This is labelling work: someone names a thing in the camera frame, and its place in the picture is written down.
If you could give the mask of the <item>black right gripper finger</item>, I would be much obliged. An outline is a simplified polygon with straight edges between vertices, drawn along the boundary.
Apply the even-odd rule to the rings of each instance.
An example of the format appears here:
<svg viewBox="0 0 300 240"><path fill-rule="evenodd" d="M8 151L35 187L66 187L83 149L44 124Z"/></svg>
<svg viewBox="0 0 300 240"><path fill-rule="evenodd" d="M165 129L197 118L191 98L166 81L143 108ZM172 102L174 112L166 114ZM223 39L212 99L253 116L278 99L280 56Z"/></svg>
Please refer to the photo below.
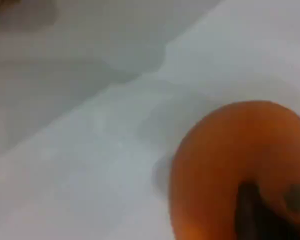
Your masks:
<svg viewBox="0 0 300 240"><path fill-rule="evenodd" d="M235 233L238 240L299 240L294 226L272 211L252 182L239 185L236 195Z"/></svg>

